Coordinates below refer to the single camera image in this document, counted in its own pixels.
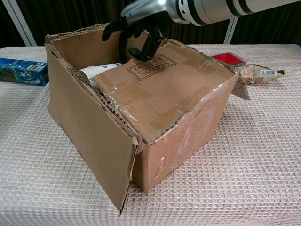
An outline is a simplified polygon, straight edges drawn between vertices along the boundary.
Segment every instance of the cardboard box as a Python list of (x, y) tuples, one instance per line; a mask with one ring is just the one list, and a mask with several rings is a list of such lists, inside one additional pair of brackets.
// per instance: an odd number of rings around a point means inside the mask
[(0, 58), (0, 81), (45, 86), (48, 83), (47, 64)]
[(147, 192), (212, 138), (238, 73), (164, 40), (153, 60), (96, 76), (99, 93), (78, 70), (120, 61), (119, 33), (104, 43), (104, 27), (47, 36), (49, 111), (121, 213), (132, 177)]

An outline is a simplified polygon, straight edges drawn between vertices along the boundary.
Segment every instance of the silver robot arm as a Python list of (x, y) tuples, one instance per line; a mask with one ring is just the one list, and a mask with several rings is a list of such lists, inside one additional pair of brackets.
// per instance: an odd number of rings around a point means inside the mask
[(126, 61), (127, 40), (147, 30), (149, 36), (143, 49), (130, 48), (129, 53), (138, 60), (148, 61), (154, 57), (169, 26), (189, 23), (203, 26), (297, 1), (300, 0), (136, 0), (105, 28), (102, 40), (107, 41), (113, 32), (122, 31), (119, 51), (121, 60)]

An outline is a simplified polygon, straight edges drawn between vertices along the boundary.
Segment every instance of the box flap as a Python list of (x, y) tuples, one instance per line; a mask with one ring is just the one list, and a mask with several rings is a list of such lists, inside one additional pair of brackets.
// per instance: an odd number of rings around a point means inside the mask
[(235, 74), (233, 68), (174, 42), (160, 47), (151, 61), (132, 59), (95, 81), (144, 141), (153, 144)]
[(46, 49), (49, 111), (121, 213), (132, 179), (137, 139), (121, 129), (54, 46), (47, 44)]

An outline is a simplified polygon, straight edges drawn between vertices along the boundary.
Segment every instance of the waffle-textured cloth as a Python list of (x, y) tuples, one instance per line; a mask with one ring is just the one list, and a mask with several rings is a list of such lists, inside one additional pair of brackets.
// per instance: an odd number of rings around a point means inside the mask
[[(121, 216), (48, 113), (49, 86), (0, 82), (0, 225), (301, 225), (301, 48), (192, 45), (285, 70), (231, 95), (213, 139)], [(0, 57), (46, 61), (44, 47)]]

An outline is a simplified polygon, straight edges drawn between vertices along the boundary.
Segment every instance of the blue package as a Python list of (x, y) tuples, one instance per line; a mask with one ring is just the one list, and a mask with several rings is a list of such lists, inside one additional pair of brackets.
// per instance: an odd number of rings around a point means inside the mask
[(0, 81), (45, 86), (47, 63), (0, 58)]

